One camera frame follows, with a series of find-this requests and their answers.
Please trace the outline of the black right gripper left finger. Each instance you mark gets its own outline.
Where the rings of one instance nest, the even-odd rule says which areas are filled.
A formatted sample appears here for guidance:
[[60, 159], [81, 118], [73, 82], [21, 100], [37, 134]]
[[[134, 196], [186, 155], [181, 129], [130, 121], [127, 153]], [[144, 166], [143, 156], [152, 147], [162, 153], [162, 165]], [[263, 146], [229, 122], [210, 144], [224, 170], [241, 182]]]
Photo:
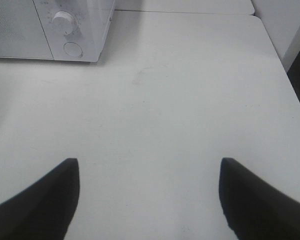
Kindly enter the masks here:
[[76, 158], [0, 204], [0, 240], [63, 240], [80, 196]]

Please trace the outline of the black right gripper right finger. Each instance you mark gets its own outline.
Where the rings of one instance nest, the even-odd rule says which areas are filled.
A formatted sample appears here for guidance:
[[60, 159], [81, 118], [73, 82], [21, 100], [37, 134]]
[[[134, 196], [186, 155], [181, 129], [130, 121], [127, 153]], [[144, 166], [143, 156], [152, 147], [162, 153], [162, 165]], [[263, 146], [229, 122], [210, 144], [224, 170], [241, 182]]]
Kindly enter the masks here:
[[218, 194], [227, 224], [239, 240], [300, 240], [300, 202], [233, 158], [221, 160]]

